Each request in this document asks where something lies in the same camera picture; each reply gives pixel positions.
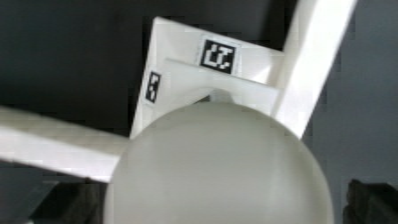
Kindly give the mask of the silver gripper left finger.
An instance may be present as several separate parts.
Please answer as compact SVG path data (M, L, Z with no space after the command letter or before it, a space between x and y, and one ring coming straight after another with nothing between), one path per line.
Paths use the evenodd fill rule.
M29 187L10 212L0 215L0 224L35 224L31 218L33 212L44 204L44 199L56 185L56 181L44 181Z

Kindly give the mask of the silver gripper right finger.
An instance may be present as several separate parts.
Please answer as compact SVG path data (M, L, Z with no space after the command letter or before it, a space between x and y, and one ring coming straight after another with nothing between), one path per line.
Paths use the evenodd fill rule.
M387 183L351 180L342 224L398 224L398 189Z

